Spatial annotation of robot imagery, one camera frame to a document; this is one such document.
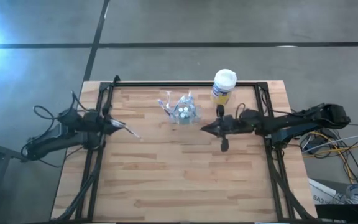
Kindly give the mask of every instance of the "yellow container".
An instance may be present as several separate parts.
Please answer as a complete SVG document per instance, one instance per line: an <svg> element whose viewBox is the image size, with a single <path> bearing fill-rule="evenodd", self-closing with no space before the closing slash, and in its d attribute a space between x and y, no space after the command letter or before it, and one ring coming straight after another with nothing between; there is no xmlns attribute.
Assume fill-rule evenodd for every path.
<svg viewBox="0 0 358 224"><path fill-rule="evenodd" d="M237 75L229 69L222 69L215 75L211 92L211 100L217 105L228 103L231 92L236 87Z"/></svg>

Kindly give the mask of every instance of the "cable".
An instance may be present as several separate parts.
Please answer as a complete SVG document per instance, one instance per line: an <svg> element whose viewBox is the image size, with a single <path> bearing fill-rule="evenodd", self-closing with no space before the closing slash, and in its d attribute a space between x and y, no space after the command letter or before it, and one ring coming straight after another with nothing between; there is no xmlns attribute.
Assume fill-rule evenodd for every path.
<svg viewBox="0 0 358 224"><path fill-rule="evenodd" d="M295 117L298 117L298 118L304 118L305 116L309 116L309 115L315 113L316 111L320 110L322 108L321 106L325 105L324 103L320 103L319 105L316 106L316 109L314 109L313 111L309 111L308 113L305 113L305 114L294 114L294 113L289 113L289 112L285 112L285 111L277 111L277 110L273 110L273 108L270 108L267 105L266 100L265 100L266 94L267 94L266 91L264 91L262 93L261 99L262 99L262 102L264 103L264 105L266 106L267 110L270 110L270 111L276 112L276 113L282 113L282 114L287 114L287 115L290 115L290 116L295 116Z"/></svg>
<svg viewBox="0 0 358 224"><path fill-rule="evenodd" d="M277 149L273 149L273 151L275 151L275 152L276 152L276 154L278 154L278 152L280 152L280 153L281 153L281 157L282 157L282 158L284 158L285 151L283 150L283 148L282 148L282 147L280 147L280 148L279 148L279 150L277 150Z"/></svg>
<svg viewBox="0 0 358 224"><path fill-rule="evenodd" d="M317 133L317 132L315 132L315 131L311 131L310 134L319 135L319 136L321 136L321 137L327 139L327 141L329 141L329 137L327 137L327 136L324 135L324 134ZM339 156L341 157L341 159L342 159L343 162L344 162L344 169L345 169L345 167L346 167L346 169L347 169L347 172L346 172L346 169L345 169L345 173L347 174L347 176L348 176L348 178L349 178L349 181L353 184L353 180L352 180L352 177L351 177L351 172L350 172L349 164L348 164L347 161L345 160L345 158L344 158L342 152L339 152L339 151L338 151L337 153L339 154Z"/></svg>
<svg viewBox="0 0 358 224"><path fill-rule="evenodd" d="M71 153L69 153L69 154L65 157L65 159L67 159L67 157L71 156L72 154L78 152L80 149L83 149L83 148L84 148L84 146L81 146L81 147L79 147L78 149L75 149L74 151L72 151Z"/></svg>
<svg viewBox="0 0 358 224"><path fill-rule="evenodd" d="M53 164L50 164L49 162L45 162L43 161L42 159L39 160L40 162L43 162L44 164L46 165L50 165L51 167L54 167L54 168L61 168L62 166L56 166L56 165L53 165Z"/></svg>
<svg viewBox="0 0 358 224"><path fill-rule="evenodd" d="M305 149L305 147L309 144L309 142L310 142L310 138L311 138L311 135L309 134L309 138L308 138L308 140L307 140L307 142L306 142L306 144L305 145L303 145L302 146L302 148L301 148L301 150L303 151L304 149Z"/></svg>
<svg viewBox="0 0 358 224"><path fill-rule="evenodd" d="M305 151L303 151L302 153L305 153L305 152L311 151L311 150L313 150L313 149L317 149L318 147L321 147L321 146L326 146L326 145L328 145L328 144L332 144L332 143L334 143L334 142L339 142L339 141L343 141L343 140L346 140L346 139L351 139L351 138L358 138L358 136L351 136L351 137L342 138L342 139L335 140L335 141L330 141L330 142L327 142L327 143L321 144L321 145L319 145L319 146L312 147L311 149L305 150Z"/></svg>
<svg viewBox="0 0 358 224"><path fill-rule="evenodd" d="M79 105L82 109L84 109L84 111L89 111L88 108L85 108L85 107L80 103L80 101L78 100L78 97L75 95L74 91L71 91L71 97L72 97L72 101L71 101L69 110L67 110L64 114L62 114L62 115L60 115L60 116L56 116L56 117L55 117L48 109L46 109L46 108L43 107L43 106L35 105L35 106L33 107L33 112L34 112L37 116L39 116L40 118L43 118L43 119L51 120L51 123L50 123L49 127L44 131L44 133L42 133L41 135L39 135L39 136L37 136L37 137L31 139L29 142L27 142L27 143L22 147L20 153L21 153L21 155L22 155L24 158L27 158L27 156L24 154L24 149L25 149L29 144L31 144L33 141L38 140L38 139L42 138L43 136L45 136L45 135L51 130L51 128L52 128L53 124L55 123L55 120L56 120L56 119L62 118L62 117L64 117L64 116L66 116L66 115L73 109L73 106L74 106L74 103L75 103L75 102L77 102L78 105ZM46 116L41 115L40 113L38 113L37 108L40 108L40 109L44 110L44 111L49 115L49 117L46 117ZM50 166L52 166L52 167L54 167L54 168L61 168L61 166L56 166L56 165L50 164L49 162L45 162L45 161L43 161L43 160L41 160L41 159L40 159L39 161L40 161L40 162L43 162L43 163L46 164L46 165L50 165Z"/></svg>
<svg viewBox="0 0 358 224"><path fill-rule="evenodd" d="M357 141L356 143L354 143L351 147L349 147L348 151L349 151L349 154L352 156L353 161L354 161L354 163L356 164L357 169L358 169L358 163L357 163L356 159L354 158L353 154L351 154L351 153L350 153L350 150L351 150L353 147L355 147L355 146L356 146L356 144L358 144L358 141ZM354 179L354 180L358 183L358 174L357 174L357 175L355 175L355 174L353 173L353 171L352 171L352 170L350 170L350 172L351 172L351 173L352 173L352 175L355 177L355 179Z"/></svg>
<svg viewBox="0 0 358 224"><path fill-rule="evenodd" d="M351 126L358 126L358 124L347 124L347 125L351 125Z"/></svg>
<svg viewBox="0 0 358 224"><path fill-rule="evenodd" d="M314 138L316 138L316 136L317 135L319 135L319 133L316 133L316 132L310 132L310 134L312 135L314 135ZM322 155L322 156L320 156L320 154L317 154L317 153L313 153L313 157L314 158L316 158L316 159L325 159L325 158L327 158L327 157L331 157L331 152L328 152L327 154L325 154L325 155Z"/></svg>
<svg viewBox="0 0 358 224"><path fill-rule="evenodd" d="M45 107L40 106L40 105L35 105L35 106L33 107L33 112L34 112L37 116L39 116L40 118L48 119L48 120L56 120L56 119L58 119L58 118L62 118L62 117L64 117L64 116L66 116L66 115L73 109L75 102L77 102L78 105L79 105L81 108L83 108L85 111L89 111L88 108L85 108L85 107L80 103L80 101L78 100L78 97L75 95L74 91L71 91L71 97L72 97L72 100L71 100L71 104L70 104L69 110L67 110L64 114L62 114L62 115L60 115L60 116L55 117L48 109L46 109ZM37 111L38 108L40 108L40 109L44 110L45 112L47 112L47 113L50 115L50 117L48 118L48 117L46 117L46 116L41 115L40 113L38 113L38 111Z"/></svg>
<svg viewBox="0 0 358 224"><path fill-rule="evenodd" d="M321 151L321 152L317 152L315 154L323 154L325 152L338 152L338 151L347 151L347 150L350 150L350 149L356 149L358 148L358 146L354 146L352 148L350 147L347 147L347 148L339 148L339 149L330 149L330 150L324 150L324 151ZM309 157L313 157L314 155L308 155L308 156L303 156L304 158L309 158Z"/></svg>
<svg viewBox="0 0 358 224"><path fill-rule="evenodd" d="M243 105L244 107L242 108L242 111L244 111L246 109L246 104L245 103L240 103L238 106L237 106L237 109L236 109L236 116L234 118L238 118L238 112L239 112L239 109L240 109L240 106Z"/></svg>

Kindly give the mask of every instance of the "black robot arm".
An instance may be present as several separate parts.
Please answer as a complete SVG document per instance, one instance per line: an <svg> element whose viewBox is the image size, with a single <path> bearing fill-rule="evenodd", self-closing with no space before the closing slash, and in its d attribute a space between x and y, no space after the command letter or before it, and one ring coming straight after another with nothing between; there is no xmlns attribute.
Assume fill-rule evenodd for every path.
<svg viewBox="0 0 358 224"><path fill-rule="evenodd" d="M227 134L252 133L256 135L268 136L281 131L283 128L294 127L288 133L292 137L305 134L319 128L341 129L351 121L344 108L334 104L320 104L308 110L279 116L275 118L265 117L256 110L246 109L238 118L232 115L224 115L222 105L217 107L218 118L211 124L201 128L201 130L222 138L221 150L227 151L229 143L226 139Z"/></svg>
<svg viewBox="0 0 358 224"><path fill-rule="evenodd" d="M96 110L88 110L82 117L77 110L67 109L59 114L57 120L59 123L54 128L27 141L27 155L24 156L28 160L38 160L50 152L77 145L94 150L99 147L100 134L112 134L122 129L110 122L111 117L103 119Z"/></svg>

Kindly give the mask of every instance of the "wooden tabletop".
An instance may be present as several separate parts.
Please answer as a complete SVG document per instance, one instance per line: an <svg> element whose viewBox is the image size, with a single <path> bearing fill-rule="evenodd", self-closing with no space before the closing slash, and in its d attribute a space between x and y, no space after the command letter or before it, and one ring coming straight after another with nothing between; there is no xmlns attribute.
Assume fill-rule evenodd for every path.
<svg viewBox="0 0 358 224"><path fill-rule="evenodd" d="M84 106L96 106L99 84L84 82L80 98ZM283 81L268 84L273 108L290 112ZM167 99L168 90L172 102L192 92L195 104L202 108L200 124L168 122L157 103L159 98ZM216 119L210 93L207 87L114 89L112 116L127 123L143 141L125 130L106 138L94 222L277 221L262 138L254 134L228 136L229 151L221 152L221 140L200 131ZM226 114L234 115L239 103L257 109L253 88L236 87L225 106ZM85 157L86 151L78 151L65 161L52 218L62 214L78 193ZM299 148L286 148L284 161L291 190L315 217Z"/></svg>

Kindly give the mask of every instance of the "concrete floor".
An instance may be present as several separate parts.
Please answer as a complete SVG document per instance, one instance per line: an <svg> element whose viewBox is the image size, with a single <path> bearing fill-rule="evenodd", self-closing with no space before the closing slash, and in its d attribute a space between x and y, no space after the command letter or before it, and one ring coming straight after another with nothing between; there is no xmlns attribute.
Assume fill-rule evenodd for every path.
<svg viewBox="0 0 358 224"><path fill-rule="evenodd" d="M103 0L0 0L0 44L92 43ZM358 42L355 0L112 0L109 42ZM79 92L90 49L0 49L0 144L19 150ZM240 80L284 80L295 110L343 105L358 123L358 47L99 49L91 80L210 80L230 68ZM357 126L340 131L358 134ZM62 164L63 151L45 160ZM358 150L354 151L358 160ZM347 183L338 157L305 159L309 177ZM0 223L48 220L60 170L12 162Z"/></svg>

